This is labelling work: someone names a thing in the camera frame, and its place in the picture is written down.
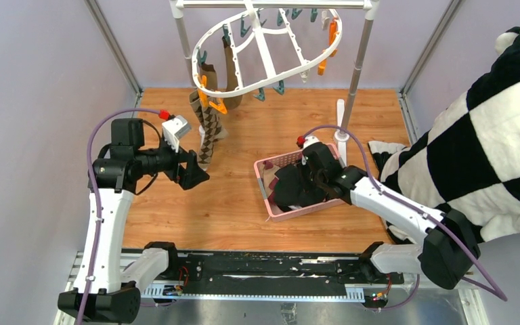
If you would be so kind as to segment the brown argyle sock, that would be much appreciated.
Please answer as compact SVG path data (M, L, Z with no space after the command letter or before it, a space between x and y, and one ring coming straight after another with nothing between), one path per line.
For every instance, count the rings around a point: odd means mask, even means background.
M228 130L222 125L221 118L212 107L207 108L209 111L209 126L205 133L198 152L198 164L203 170L207 170L211 164L215 143L225 139L228 136Z
M209 111L203 108L197 90L194 90L189 95L189 104L196 115L202 130L206 133L209 126Z

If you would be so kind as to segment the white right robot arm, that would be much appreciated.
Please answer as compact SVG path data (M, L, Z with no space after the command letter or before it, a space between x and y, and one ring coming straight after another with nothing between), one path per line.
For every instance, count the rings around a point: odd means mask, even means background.
M328 197L370 211L411 238L410 244L371 244L360 256L360 275L365 281L378 282L392 273L419 274L451 290L478 260L478 243L461 212L424 207L382 186L363 169L343 166L317 139L299 147L312 183Z

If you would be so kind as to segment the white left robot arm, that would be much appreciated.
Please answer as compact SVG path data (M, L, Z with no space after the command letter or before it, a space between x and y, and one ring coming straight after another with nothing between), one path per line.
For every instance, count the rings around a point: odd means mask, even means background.
M141 294L160 276L174 279L180 271L176 246L150 242L128 267L121 267L125 224L138 181L163 174L189 190L208 180L192 150L180 139L191 129L182 116L162 122L156 148L144 146L141 118L111 122L111 140L97 158L88 158L90 217L83 258L72 288L58 296L58 309L77 324L132 323L141 307Z

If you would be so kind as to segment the black sock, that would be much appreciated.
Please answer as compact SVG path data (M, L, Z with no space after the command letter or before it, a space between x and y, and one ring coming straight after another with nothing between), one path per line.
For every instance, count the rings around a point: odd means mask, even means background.
M278 178L272 194L273 201L283 212L301 209L297 205L297 197L303 188L312 187L308 180L309 168L305 165L288 164L279 169L275 176Z
M297 205L309 207L329 200L329 195L319 187L308 187L300 190L297 197Z

